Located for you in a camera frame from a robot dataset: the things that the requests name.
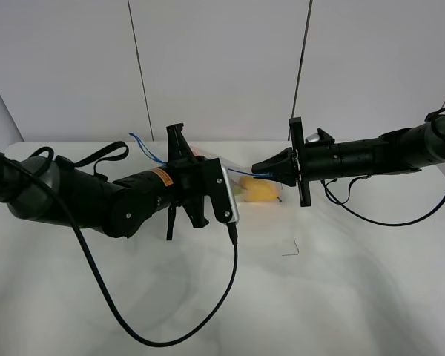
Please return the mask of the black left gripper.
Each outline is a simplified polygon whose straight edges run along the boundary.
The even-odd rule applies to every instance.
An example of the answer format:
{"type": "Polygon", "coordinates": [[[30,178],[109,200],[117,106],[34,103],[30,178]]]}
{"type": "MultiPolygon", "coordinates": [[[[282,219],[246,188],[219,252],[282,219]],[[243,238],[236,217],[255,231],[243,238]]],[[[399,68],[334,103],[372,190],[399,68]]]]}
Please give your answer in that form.
{"type": "Polygon", "coordinates": [[[174,225],[177,207],[182,206],[193,228],[204,228],[209,224],[205,218],[205,196],[208,196],[205,184],[205,163],[209,159],[194,156],[182,135],[183,126],[170,125],[166,128],[168,136],[168,162],[165,172],[169,173],[169,182],[174,183],[179,195],[178,203],[161,206],[162,198],[156,194],[155,180],[144,180],[144,174],[150,170],[118,179],[113,183],[122,189],[113,196],[111,207],[111,236],[131,237],[141,224],[152,215],[167,208],[168,227],[166,240],[174,238],[174,225]]]}

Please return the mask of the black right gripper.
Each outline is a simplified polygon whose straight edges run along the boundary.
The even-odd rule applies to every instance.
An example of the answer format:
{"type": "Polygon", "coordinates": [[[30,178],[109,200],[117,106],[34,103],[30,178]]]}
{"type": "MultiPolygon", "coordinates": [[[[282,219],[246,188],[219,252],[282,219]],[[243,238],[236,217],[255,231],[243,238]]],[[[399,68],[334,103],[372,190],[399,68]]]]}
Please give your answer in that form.
{"type": "Polygon", "coordinates": [[[295,175],[292,171],[292,148],[252,165],[253,174],[288,187],[298,185],[300,205],[312,204],[309,183],[326,179],[373,175],[376,166],[377,139],[341,142],[333,145],[305,146],[300,117],[289,120],[295,175]]]}

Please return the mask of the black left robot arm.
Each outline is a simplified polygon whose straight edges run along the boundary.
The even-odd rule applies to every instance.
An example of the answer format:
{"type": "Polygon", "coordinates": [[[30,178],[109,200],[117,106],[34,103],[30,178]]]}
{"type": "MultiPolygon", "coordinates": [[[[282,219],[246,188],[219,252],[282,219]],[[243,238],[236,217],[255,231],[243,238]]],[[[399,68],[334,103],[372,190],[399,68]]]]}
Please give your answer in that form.
{"type": "Polygon", "coordinates": [[[167,127],[168,161],[159,167],[109,181],[81,169],[126,158],[129,147],[114,142],[73,162],[42,147],[21,162],[0,152],[0,202],[19,219],[91,228],[113,237],[132,237],[156,212],[168,212],[173,236],[176,209],[183,207],[194,228],[207,226],[205,198],[217,221],[237,240],[239,220],[229,170],[220,159],[197,156],[182,135],[182,124],[167,127]]]}

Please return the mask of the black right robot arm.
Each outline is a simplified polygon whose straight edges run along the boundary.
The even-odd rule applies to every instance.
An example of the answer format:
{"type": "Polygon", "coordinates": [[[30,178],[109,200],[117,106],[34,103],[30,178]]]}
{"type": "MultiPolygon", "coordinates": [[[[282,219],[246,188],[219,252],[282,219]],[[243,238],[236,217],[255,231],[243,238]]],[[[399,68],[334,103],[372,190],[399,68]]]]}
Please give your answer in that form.
{"type": "Polygon", "coordinates": [[[310,182],[347,177],[407,174],[445,162],[445,108],[423,124],[377,138],[336,142],[322,129],[303,135],[301,118],[290,119],[291,146],[251,167],[254,174],[297,187],[300,204],[311,205],[310,182]]]}

